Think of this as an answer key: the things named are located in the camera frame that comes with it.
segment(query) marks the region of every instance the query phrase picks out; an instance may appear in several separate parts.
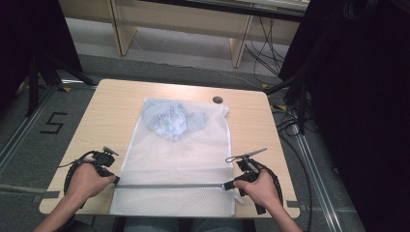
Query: hand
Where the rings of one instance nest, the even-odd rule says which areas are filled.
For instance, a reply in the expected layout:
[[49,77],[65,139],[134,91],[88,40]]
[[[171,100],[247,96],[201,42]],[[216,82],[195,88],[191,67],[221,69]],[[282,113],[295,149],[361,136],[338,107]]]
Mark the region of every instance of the hand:
[[243,189],[254,203],[264,208],[267,208],[268,204],[281,204],[274,180],[265,169],[260,170],[259,177],[255,182],[235,181],[233,185]]
[[277,221],[281,232],[302,232],[302,229],[283,209],[274,180],[267,170],[260,170],[259,177],[253,183],[235,181],[233,185],[243,189],[254,203],[263,206]]
[[102,192],[114,180],[114,175],[101,177],[93,164],[82,163],[74,172],[66,195],[76,196],[85,202],[89,197],[96,196]]
[[82,163],[74,172],[66,195],[51,214],[35,229],[35,232],[55,231],[63,226],[75,212],[92,196],[99,194],[115,176],[101,177],[90,163]]

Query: finger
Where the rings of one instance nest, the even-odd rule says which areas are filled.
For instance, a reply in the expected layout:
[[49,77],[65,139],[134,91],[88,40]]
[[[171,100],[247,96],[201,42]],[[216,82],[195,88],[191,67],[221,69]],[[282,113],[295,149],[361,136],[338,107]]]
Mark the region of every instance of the finger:
[[111,176],[107,176],[106,178],[108,178],[109,183],[113,183],[115,181],[115,179],[117,178],[115,175],[111,175]]
[[249,182],[242,181],[242,180],[238,180],[238,181],[233,182],[233,185],[236,188],[239,188],[239,189],[244,189],[247,186],[247,184],[249,184]]

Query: wooden table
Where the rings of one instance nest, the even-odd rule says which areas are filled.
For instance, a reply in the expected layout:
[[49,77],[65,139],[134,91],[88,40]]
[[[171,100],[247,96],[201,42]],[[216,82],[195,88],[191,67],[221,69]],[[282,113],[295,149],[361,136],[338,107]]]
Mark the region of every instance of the wooden table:
[[[226,119],[231,132],[232,156],[267,147],[267,151],[254,158],[278,175],[284,208],[291,217],[298,217],[299,208],[287,205],[287,201],[297,199],[271,108],[262,92],[105,79],[91,99],[61,164],[78,159],[88,151],[101,151],[103,146],[108,146],[121,155],[115,157],[116,161],[109,168],[118,174],[145,98],[212,103],[215,96],[223,98],[223,104],[229,107]],[[234,167],[234,175],[241,175],[238,166],[234,164]],[[42,213],[49,214],[63,197],[68,170],[69,167],[57,169],[48,191],[60,191],[59,198],[44,199],[40,205]],[[108,186],[99,195],[88,199],[77,213],[108,215],[113,191],[114,185]],[[236,203],[235,218],[269,217],[269,214],[258,216],[250,198],[245,196],[243,199],[245,205]]]

